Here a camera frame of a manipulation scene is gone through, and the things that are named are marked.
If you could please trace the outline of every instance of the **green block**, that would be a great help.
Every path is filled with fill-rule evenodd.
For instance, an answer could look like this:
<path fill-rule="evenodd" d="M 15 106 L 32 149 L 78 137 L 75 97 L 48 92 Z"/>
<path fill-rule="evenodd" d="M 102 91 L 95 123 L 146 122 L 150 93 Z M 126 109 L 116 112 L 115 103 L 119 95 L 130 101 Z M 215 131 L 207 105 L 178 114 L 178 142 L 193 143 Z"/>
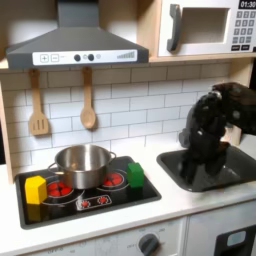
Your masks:
<path fill-rule="evenodd" d="M 128 164 L 127 178 L 131 188 L 141 188 L 144 186 L 144 170 L 139 163 Z"/>

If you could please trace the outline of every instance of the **white cabinet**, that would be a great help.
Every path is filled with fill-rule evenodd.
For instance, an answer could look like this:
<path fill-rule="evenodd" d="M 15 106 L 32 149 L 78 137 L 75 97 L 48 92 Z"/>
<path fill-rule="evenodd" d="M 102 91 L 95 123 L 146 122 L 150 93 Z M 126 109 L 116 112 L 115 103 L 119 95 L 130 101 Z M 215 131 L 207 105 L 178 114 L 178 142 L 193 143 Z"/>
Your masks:
<path fill-rule="evenodd" d="M 184 256 L 213 256 L 220 234 L 255 224 L 256 201 L 193 215 L 189 218 Z M 251 256 L 256 256 L 256 245 Z"/>

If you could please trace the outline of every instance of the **wall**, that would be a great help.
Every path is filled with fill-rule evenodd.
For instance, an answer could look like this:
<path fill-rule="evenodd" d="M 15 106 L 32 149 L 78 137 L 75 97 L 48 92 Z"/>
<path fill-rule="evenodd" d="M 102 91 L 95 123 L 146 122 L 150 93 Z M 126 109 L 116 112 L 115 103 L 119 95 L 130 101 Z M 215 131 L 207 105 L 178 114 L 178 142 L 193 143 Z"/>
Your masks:
<path fill-rule="evenodd" d="M 178 132 L 197 99 L 225 81 L 230 63 L 115 65 L 93 69 L 93 104 L 98 124 L 93 131 L 80 122 L 83 102 L 81 70 L 43 69 L 43 111 L 51 133 L 29 133 L 32 114 L 27 71 L 0 71 L 13 167 L 47 165 L 73 144 L 92 143 L 112 151 L 177 142 Z"/>

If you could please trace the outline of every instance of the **wooden spoon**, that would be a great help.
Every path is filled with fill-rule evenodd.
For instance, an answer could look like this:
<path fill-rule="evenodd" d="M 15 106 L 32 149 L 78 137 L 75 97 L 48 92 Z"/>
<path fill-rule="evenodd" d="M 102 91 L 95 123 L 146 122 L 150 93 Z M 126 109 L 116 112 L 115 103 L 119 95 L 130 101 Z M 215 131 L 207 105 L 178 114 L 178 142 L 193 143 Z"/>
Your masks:
<path fill-rule="evenodd" d="M 29 129 L 33 135 L 42 135 L 49 132 L 49 124 L 45 115 L 41 110 L 41 99 L 39 89 L 40 72 L 38 70 L 31 70 L 29 72 L 32 85 L 32 98 L 34 113 L 29 120 Z"/>
<path fill-rule="evenodd" d="M 87 129 L 92 129 L 96 123 L 96 115 L 92 108 L 92 69 L 84 68 L 84 109 L 81 113 L 81 122 Z"/>

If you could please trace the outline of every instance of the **microwave door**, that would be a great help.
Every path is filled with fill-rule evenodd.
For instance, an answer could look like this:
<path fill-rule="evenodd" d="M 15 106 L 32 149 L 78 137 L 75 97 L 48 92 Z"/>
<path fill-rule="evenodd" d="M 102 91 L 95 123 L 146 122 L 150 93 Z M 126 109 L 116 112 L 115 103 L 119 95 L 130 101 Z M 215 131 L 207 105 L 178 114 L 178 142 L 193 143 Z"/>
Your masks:
<path fill-rule="evenodd" d="M 237 0 L 163 0 L 158 55 L 231 53 Z"/>

